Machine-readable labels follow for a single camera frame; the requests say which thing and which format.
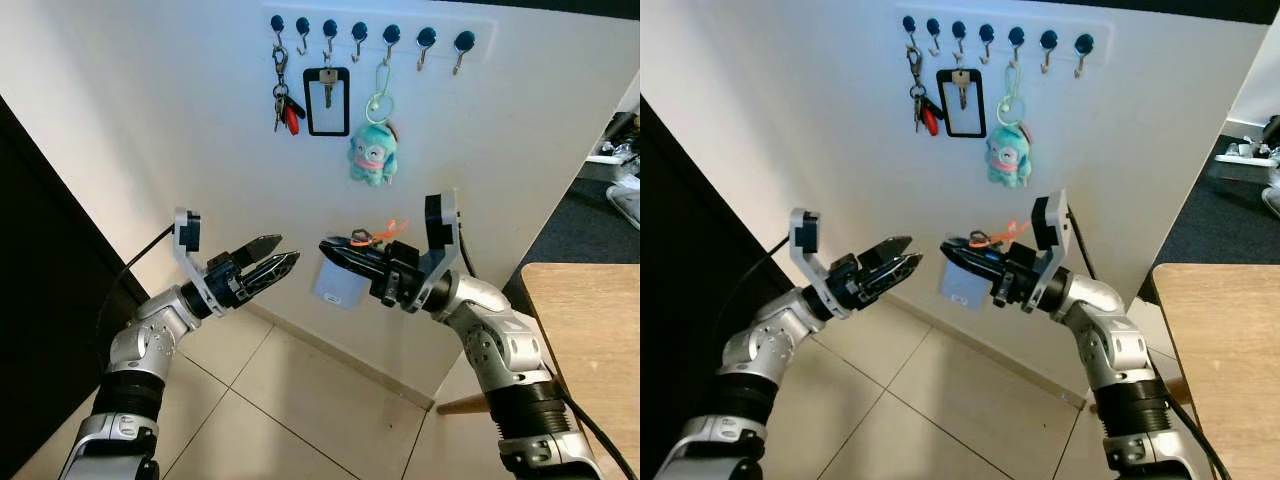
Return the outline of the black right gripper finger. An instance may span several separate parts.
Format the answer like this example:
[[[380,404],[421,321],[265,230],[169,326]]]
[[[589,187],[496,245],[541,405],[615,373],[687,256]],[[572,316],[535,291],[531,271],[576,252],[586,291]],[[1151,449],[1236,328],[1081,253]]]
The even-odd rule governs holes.
[[[326,260],[338,268],[364,276],[371,282],[380,282],[385,278],[385,261],[376,252],[324,252]]]
[[[998,283],[1004,278],[1004,264],[998,255],[984,253],[946,253],[945,257],[957,268],[987,282]]]
[[[387,256],[372,246],[357,246],[349,237],[329,236],[317,244],[326,260],[339,268],[385,268]]]
[[[943,256],[964,269],[1004,269],[1004,253],[989,246],[972,246],[968,238],[948,238],[940,246]]]

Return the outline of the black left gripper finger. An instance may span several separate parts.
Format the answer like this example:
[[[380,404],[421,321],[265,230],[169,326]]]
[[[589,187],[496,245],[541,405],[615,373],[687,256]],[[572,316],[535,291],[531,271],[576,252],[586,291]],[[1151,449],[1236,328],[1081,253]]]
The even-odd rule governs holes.
[[[922,253],[895,256],[870,273],[870,296],[878,297],[905,282],[918,268]]]
[[[283,241],[283,236],[260,236],[234,251],[237,268],[252,268],[266,259]]]
[[[913,242],[910,236],[892,236],[858,255],[861,268],[882,268],[905,255]]]
[[[284,252],[262,260],[248,273],[248,297],[262,293],[287,276],[298,259],[300,252]]]

